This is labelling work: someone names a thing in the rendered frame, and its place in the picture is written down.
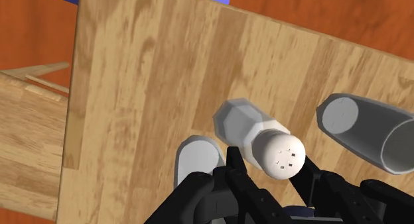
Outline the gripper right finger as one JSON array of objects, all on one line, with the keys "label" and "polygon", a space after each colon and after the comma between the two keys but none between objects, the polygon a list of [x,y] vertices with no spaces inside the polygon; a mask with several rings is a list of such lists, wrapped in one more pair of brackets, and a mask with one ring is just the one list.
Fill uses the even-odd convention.
[{"label": "gripper right finger", "polygon": [[355,186],[309,158],[289,181],[308,207],[343,224],[414,224],[414,197],[385,182],[368,179]]}]

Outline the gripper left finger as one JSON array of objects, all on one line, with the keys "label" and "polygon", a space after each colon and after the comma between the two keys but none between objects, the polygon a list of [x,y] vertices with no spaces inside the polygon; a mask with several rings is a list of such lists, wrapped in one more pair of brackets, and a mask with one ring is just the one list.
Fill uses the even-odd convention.
[{"label": "gripper left finger", "polygon": [[240,150],[227,148],[212,175],[190,173],[144,224],[293,224],[281,205],[248,176]]}]

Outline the small grey cup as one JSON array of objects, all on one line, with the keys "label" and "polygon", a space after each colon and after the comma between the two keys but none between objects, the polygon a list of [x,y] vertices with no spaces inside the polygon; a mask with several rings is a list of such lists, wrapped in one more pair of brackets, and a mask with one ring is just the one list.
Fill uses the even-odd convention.
[{"label": "small grey cup", "polygon": [[223,152],[215,140],[192,135],[184,140],[176,151],[174,188],[192,172],[212,174],[216,167],[224,165]]}]

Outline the white salt shaker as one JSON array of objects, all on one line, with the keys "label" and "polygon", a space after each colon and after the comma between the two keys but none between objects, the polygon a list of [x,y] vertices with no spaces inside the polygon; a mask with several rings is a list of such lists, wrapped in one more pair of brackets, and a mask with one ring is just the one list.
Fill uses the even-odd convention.
[{"label": "white salt shaker", "polygon": [[223,102],[213,121],[222,142],[238,147],[244,160],[276,180],[292,178],[305,163],[301,140],[245,98]]}]

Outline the large grey cup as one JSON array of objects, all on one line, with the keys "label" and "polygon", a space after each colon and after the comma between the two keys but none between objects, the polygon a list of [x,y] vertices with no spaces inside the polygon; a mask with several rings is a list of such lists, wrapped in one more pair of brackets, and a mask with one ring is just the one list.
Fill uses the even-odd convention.
[{"label": "large grey cup", "polygon": [[414,113],[333,93],[316,108],[316,119],[324,134],[370,164],[395,175],[414,172]]}]

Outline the wooden table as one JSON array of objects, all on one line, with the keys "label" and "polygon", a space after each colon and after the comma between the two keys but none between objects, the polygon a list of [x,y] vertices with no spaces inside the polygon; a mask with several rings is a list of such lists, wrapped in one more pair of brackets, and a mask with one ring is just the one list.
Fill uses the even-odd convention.
[{"label": "wooden table", "polygon": [[414,111],[414,62],[209,0],[80,0],[56,224],[144,224],[173,190],[175,154],[246,97],[353,184],[414,196],[322,133],[346,92]]}]

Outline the wooden chair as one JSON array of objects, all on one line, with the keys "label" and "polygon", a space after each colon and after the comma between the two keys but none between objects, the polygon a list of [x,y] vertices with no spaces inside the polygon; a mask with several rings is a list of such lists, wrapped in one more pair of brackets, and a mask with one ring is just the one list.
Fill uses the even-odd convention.
[{"label": "wooden chair", "polygon": [[54,220],[68,100],[26,77],[67,62],[0,71],[0,207]]}]

